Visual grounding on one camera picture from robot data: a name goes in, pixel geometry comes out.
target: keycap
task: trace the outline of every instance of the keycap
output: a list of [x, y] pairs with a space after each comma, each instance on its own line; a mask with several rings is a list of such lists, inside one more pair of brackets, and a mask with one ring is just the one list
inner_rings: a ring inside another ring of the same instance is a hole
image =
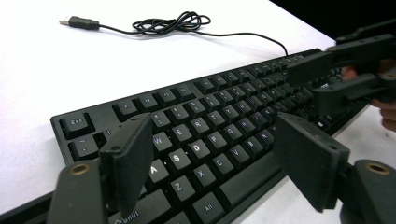
[[129, 99], [119, 100], [112, 107], [114, 112], [116, 112], [117, 118], [119, 118], [120, 122], [124, 122], [128, 118], [139, 114], [134, 102]]
[[206, 147], [206, 145], [202, 141], [202, 139], [199, 139], [193, 143], [190, 143], [186, 147], [186, 152], [188, 153], [190, 160], [194, 164], [203, 163], [203, 162], [205, 162], [206, 158], [208, 158], [210, 156], [210, 151]]
[[224, 154], [215, 157], [210, 163], [210, 168], [216, 178], [221, 181], [228, 178], [234, 171], [233, 165]]
[[151, 94], [144, 94], [136, 99], [137, 106], [143, 112], [152, 112], [159, 110], [161, 107]]
[[170, 184], [169, 194], [179, 208], [192, 200], [195, 190], [186, 176], [174, 180]]
[[146, 184], [150, 190], [159, 188], [169, 178], [169, 173], [166, 170], [163, 162], [157, 159], [152, 162]]
[[225, 211], [215, 195], [210, 192], [192, 204], [191, 215], [196, 223], [216, 223], [225, 215]]
[[206, 164], [192, 171], [191, 182], [200, 193], [206, 192], [216, 183], [216, 177]]
[[64, 137], [67, 140], [80, 137], [95, 131], [90, 116], [87, 113], [75, 112], [61, 119]]
[[75, 161], [94, 159], [98, 156], [98, 146], [92, 135], [80, 137], [69, 144]]
[[192, 165], [190, 159], [181, 148], [169, 153], [166, 159], [167, 165], [175, 176], [183, 174]]
[[195, 98], [190, 88], [186, 84], [180, 84], [172, 89], [172, 93], [180, 102], [185, 102]]
[[210, 132], [209, 126], [202, 118], [193, 119], [187, 124], [187, 126], [195, 138], [201, 138]]
[[168, 107], [178, 103], [176, 96], [169, 89], [160, 90], [154, 96], [162, 107]]
[[177, 147], [183, 147], [193, 140], [192, 135], [185, 124], [176, 126], [169, 133], [172, 141]]
[[168, 153], [174, 148], [173, 144], [164, 132], [154, 134], [152, 139], [155, 146], [154, 155], [156, 158]]
[[279, 171], [273, 154], [268, 153], [222, 184], [215, 193], [224, 208], [230, 211]]

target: black keycap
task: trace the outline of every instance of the black keycap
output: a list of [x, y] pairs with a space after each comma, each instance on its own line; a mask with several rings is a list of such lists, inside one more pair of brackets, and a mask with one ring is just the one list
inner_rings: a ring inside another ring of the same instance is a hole
[[192, 164], [183, 149], [169, 153], [167, 157], [169, 168], [173, 175], [183, 174]]
[[228, 178], [234, 171], [233, 165], [224, 154], [215, 157], [210, 163], [210, 168], [218, 180]]
[[172, 89], [173, 94], [180, 102], [185, 102], [195, 98], [194, 93], [191, 92], [190, 88], [186, 84], [181, 84]]
[[248, 119], [251, 121], [251, 123], [256, 127], [257, 131], [260, 131], [268, 125], [270, 125], [270, 118], [267, 115], [261, 114], [259, 112], [256, 112], [248, 117]]
[[139, 200], [131, 215], [123, 218], [118, 212], [109, 218], [108, 223], [161, 223], [162, 219], [171, 212], [171, 209], [171, 204], [166, 199], [163, 191], [157, 189]]
[[225, 211], [215, 195], [210, 192], [192, 204], [191, 215], [194, 222], [209, 224], [216, 223], [225, 215]]
[[224, 150], [227, 147], [227, 142], [219, 132], [214, 132], [212, 134], [209, 134], [205, 138], [205, 143], [214, 155], [219, 154], [222, 150]]
[[250, 122], [250, 120], [248, 120], [248, 118], [238, 120], [235, 123], [235, 126], [244, 137], [249, 137], [256, 131], [256, 127]]
[[90, 116], [87, 113], [75, 112], [65, 116], [60, 122], [64, 130], [64, 137], [67, 140], [95, 131]]
[[155, 133], [163, 132], [171, 127], [171, 121], [163, 111], [152, 113], [151, 118], [154, 123], [153, 130]]
[[195, 194], [195, 190], [190, 181], [184, 175], [172, 181], [170, 185], [169, 193], [172, 200], [179, 208], [182, 208]]
[[91, 160], [98, 157], [98, 146], [92, 135], [80, 137], [69, 144], [75, 161]]
[[214, 92], [215, 86], [210, 82], [208, 78], [201, 78], [198, 81], [194, 82], [195, 86], [200, 90], [203, 95]]
[[188, 123], [188, 127], [195, 138], [201, 138], [210, 132], [209, 126], [202, 118], [193, 119]]
[[223, 128], [226, 125], [225, 119], [218, 111], [207, 114], [205, 120], [213, 131]]
[[241, 118], [239, 113], [231, 105], [225, 106], [219, 112], [229, 124]]
[[205, 162], [205, 159], [210, 155], [209, 149], [201, 139], [189, 144], [186, 147], [186, 152], [194, 164]]
[[184, 104], [184, 108], [193, 119], [201, 117], [206, 113], [205, 107], [198, 100], [192, 100]]
[[140, 96], [136, 102], [137, 106], [143, 113], [152, 112], [161, 108], [151, 94], [144, 94]]
[[239, 82], [238, 77], [233, 72], [227, 72], [227, 74], [222, 75], [224, 80], [226, 80], [229, 86], [233, 86]]
[[222, 184], [215, 193], [224, 208], [230, 211], [279, 171], [273, 154], [268, 153]]
[[169, 132], [169, 134], [177, 147], [183, 147], [193, 140], [190, 131], [184, 124], [176, 126]]
[[190, 119], [189, 113], [187, 113], [182, 105], [172, 106], [165, 113], [175, 125], [187, 122]]
[[169, 89], [160, 90], [154, 96], [162, 107], [168, 107], [178, 103], [176, 96]]
[[237, 170], [242, 169], [243, 167], [248, 165], [248, 162], [250, 161], [249, 155], [240, 145], [236, 145], [235, 147], [231, 148], [226, 153], [226, 155]]
[[274, 143], [274, 137], [266, 129], [256, 134], [256, 138], [266, 151], [271, 149]]
[[203, 164], [192, 171], [191, 182], [200, 193], [204, 193], [215, 184], [216, 178], [209, 167]]
[[117, 101], [117, 103], [112, 107], [114, 112], [116, 112], [117, 118], [119, 118], [120, 122], [124, 122], [128, 118], [131, 118], [139, 113], [136, 106], [134, 106], [134, 102], [128, 99]]
[[155, 146], [154, 155], [156, 158], [160, 157], [161, 155], [167, 154], [174, 148], [168, 136], [166, 136], [166, 133], [164, 132], [154, 134], [152, 136], [152, 139]]
[[184, 212], [181, 212], [171, 219], [169, 219], [165, 224], [190, 224], [189, 219], [187, 218]]
[[216, 91], [222, 90], [228, 86], [228, 83], [221, 75], [213, 76], [213, 85], [215, 86]]
[[201, 99], [202, 104], [206, 108], [207, 111], [212, 112], [217, 110], [218, 108], [221, 107], [220, 102], [214, 95], [207, 95], [204, 98]]
[[239, 143], [242, 140], [242, 134], [238, 131], [235, 125], [230, 124], [229, 126], [222, 129], [222, 135], [224, 139], [232, 146]]
[[248, 106], [245, 101], [239, 101], [238, 103], [234, 104], [233, 107], [238, 112], [238, 114], [241, 115], [242, 118], [253, 112], [253, 110], [250, 108], [250, 106]]
[[146, 180], [147, 187], [150, 190], [159, 188], [169, 178], [169, 173], [166, 170], [163, 162], [158, 159], [152, 162], [148, 178]]
[[218, 93], [215, 94], [215, 97], [219, 100], [219, 102], [223, 106], [235, 102], [235, 99], [227, 91], [219, 91]]
[[246, 151], [249, 157], [253, 160], [258, 158], [263, 152], [264, 147], [257, 141], [254, 136], [249, 137], [248, 140], [241, 144], [242, 148]]
[[235, 101], [240, 101], [247, 97], [247, 94], [239, 87], [232, 87], [228, 89], [228, 92], [235, 99]]

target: shift key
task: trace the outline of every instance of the shift key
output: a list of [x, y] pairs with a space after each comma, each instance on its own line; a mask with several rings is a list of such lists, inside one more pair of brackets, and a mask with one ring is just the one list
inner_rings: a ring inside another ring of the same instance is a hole
[[118, 223], [150, 223], [161, 222], [160, 219], [171, 211], [171, 205], [166, 200], [161, 189], [157, 189], [150, 195], [139, 200], [136, 208], [128, 217], [121, 217], [120, 212], [108, 219], [109, 224]]
[[230, 211], [279, 171], [273, 153], [268, 153], [222, 184], [215, 194], [223, 207]]

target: space bar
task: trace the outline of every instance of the space bar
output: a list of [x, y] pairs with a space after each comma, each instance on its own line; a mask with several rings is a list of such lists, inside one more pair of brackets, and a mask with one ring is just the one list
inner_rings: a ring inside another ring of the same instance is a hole
[[223, 207], [230, 211], [279, 171], [273, 153], [270, 152], [222, 184], [215, 194]]

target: function key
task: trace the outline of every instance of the function key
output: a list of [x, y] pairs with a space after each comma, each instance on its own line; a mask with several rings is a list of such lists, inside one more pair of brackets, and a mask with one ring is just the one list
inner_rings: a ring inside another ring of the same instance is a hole
[[120, 100], [112, 107], [114, 112], [116, 112], [117, 118], [119, 118], [120, 122], [124, 122], [128, 118], [131, 118], [139, 113], [136, 106], [134, 106], [134, 102], [129, 99]]
[[158, 91], [154, 96], [162, 107], [168, 107], [178, 103], [176, 96], [169, 89]]
[[136, 99], [137, 105], [143, 113], [161, 109], [160, 105], [151, 94], [144, 94]]
[[212, 84], [212, 82], [210, 82], [208, 78], [202, 78], [196, 81], [195, 86], [198, 88], [198, 90], [201, 91], [203, 95], [212, 93], [216, 90], [215, 86]]
[[81, 137], [69, 144], [74, 161], [91, 160], [98, 156], [98, 146], [93, 136]]
[[64, 137], [67, 140], [80, 137], [95, 131], [90, 116], [87, 113], [75, 112], [60, 121]]
[[172, 92], [180, 102], [185, 102], [195, 98], [190, 88], [186, 84], [181, 84], [172, 89]]

